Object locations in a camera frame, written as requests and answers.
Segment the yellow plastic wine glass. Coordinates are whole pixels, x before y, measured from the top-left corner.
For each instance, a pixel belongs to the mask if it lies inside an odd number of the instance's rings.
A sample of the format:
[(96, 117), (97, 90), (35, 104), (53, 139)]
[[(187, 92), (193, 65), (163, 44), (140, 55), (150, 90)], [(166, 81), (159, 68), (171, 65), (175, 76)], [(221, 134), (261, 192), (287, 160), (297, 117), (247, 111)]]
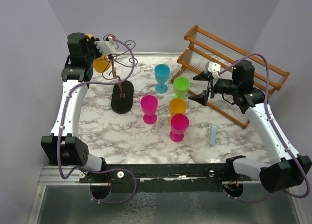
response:
[[(94, 37), (94, 36), (92, 34), (86, 34), (86, 37)], [(102, 72), (105, 72), (107, 69), (109, 69), (111, 66), (110, 56), (111, 55), (105, 55), (105, 56), (102, 55), (100, 58), (93, 60), (93, 58), (88, 54), (87, 58), (88, 58), (88, 61), (92, 62), (94, 69), (98, 73), (102, 73)]]

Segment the orange plastic wine glass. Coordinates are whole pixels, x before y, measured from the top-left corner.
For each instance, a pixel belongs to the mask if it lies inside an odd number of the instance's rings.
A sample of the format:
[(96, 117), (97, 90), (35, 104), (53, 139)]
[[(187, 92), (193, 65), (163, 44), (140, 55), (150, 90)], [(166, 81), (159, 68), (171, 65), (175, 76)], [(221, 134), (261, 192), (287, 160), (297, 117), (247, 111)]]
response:
[(180, 98), (172, 99), (169, 103), (169, 113), (170, 117), (168, 123), (171, 123), (171, 119), (176, 114), (184, 114), (187, 110), (187, 103)]

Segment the pink wine glass front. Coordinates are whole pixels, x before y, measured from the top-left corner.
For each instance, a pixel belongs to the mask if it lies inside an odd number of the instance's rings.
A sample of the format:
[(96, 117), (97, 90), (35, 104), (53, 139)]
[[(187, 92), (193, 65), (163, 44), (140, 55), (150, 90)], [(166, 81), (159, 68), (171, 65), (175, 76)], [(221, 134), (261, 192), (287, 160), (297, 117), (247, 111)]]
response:
[(172, 116), (170, 125), (170, 139), (175, 143), (181, 142), (184, 138), (184, 133), (189, 126), (188, 117), (184, 114), (176, 114)]

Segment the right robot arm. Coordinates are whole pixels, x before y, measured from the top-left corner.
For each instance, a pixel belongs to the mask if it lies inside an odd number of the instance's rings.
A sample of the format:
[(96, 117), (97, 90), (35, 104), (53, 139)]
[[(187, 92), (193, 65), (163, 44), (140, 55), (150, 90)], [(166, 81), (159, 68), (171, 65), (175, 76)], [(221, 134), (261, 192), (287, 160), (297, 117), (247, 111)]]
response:
[(264, 92), (254, 87), (254, 66), (248, 60), (236, 61), (231, 79), (221, 79), (221, 66), (215, 62), (206, 63), (204, 71), (194, 76), (195, 81), (207, 81), (208, 85), (199, 95), (189, 99), (206, 105), (215, 94), (231, 95), (233, 104), (249, 119), (256, 129), (269, 155), (269, 163), (260, 163), (245, 156), (228, 158), (224, 175), (234, 181), (241, 175), (261, 182), (270, 193), (301, 185), (306, 179), (312, 162), (309, 156), (302, 156), (288, 141), (273, 118)]

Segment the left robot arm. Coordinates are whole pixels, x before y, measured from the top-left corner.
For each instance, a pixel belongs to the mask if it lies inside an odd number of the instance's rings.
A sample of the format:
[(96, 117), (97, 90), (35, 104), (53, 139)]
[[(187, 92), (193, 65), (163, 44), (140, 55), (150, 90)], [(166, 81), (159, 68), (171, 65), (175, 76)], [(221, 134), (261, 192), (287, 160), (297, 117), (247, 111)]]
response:
[(41, 138), (41, 147), (53, 165), (77, 166), (91, 171), (96, 182), (106, 180), (103, 160), (89, 152), (78, 137), (78, 124), (84, 97), (93, 75), (93, 61), (100, 57), (97, 39), (76, 32), (67, 37), (69, 56), (61, 72), (62, 99), (56, 122), (49, 136)]

